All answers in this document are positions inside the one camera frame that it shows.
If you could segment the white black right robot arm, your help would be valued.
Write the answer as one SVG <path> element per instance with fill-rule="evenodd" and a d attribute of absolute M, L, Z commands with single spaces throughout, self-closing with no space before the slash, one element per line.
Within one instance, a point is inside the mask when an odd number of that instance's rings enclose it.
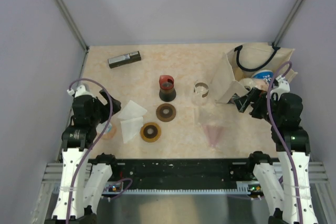
<path fill-rule="evenodd" d="M 239 112 L 252 107 L 250 115 L 271 125 L 282 177 L 277 178 L 269 155 L 249 155 L 245 174 L 258 180 L 270 213 L 269 223 L 318 223 L 309 182 L 310 141 L 301 127 L 302 98 L 291 92 L 271 93 L 252 88 L 243 96 L 234 95 Z"/>

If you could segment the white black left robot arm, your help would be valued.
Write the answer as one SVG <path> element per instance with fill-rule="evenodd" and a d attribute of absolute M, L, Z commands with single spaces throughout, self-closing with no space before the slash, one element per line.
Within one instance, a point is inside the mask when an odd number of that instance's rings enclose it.
<path fill-rule="evenodd" d="M 61 136 L 62 174 L 59 193 L 51 217 L 45 223 L 96 223 L 97 208 L 108 180 L 119 168 L 114 156 L 101 154 L 92 161 L 89 154 L 105 133 L 112 116 L 121 109 L 105 88 L 103 104 L 86 86 L 69 88 L 73 97 L 70 123 Z"/>

